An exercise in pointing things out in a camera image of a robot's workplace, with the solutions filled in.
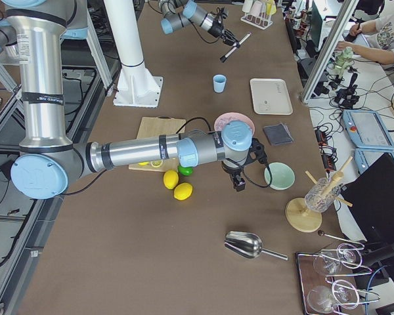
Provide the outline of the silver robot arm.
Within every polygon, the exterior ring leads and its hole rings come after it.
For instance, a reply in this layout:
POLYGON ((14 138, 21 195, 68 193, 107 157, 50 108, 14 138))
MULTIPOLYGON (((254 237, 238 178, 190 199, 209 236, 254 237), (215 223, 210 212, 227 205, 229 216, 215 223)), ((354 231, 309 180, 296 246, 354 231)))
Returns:
POLYGON ((183 167, 222 161, 242 166, 252 147, 252 130, 235 120, 208 134, 177 133, 98 144, 74 144, 66 135, 60 38, 75 5, 68 1, 7 1, 16 30, 26 136, 11 167, 14 186, 45 200, 77 179, 122 165, 176 158, 183 167))
POLYGON ((165 34, 171 34, 189 25, 198 26, 212 37, 221 39, 231 47, 239 47, 239 40, 225 29, 223 20, 228 16, 225 7, 218 7, 216 12, 208 12, 194 1, 158 1, 162 13, 161 27, 165 34))

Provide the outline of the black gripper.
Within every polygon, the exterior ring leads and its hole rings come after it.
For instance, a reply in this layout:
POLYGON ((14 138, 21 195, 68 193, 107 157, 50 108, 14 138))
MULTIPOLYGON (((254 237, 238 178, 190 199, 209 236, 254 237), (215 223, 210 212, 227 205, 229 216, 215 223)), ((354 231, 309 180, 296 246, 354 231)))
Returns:
POLYGON ((235 35, 224 28, 223 22, 220 20, 214 20, 208 33, 214 38, 221 38, 223 43, 231 47, 240 47, 239 40, 235 35))
POLYGON ((226 160, 221 162, 221 166, 224 172, 229 174, 229 177, 233 183, 233 188, 237 192, 243 191, 246 187, 246 181, 243 179, 242 176, 243 166, 241 166, 240 164, 232 164, 232 166, 230 166, 226 160))

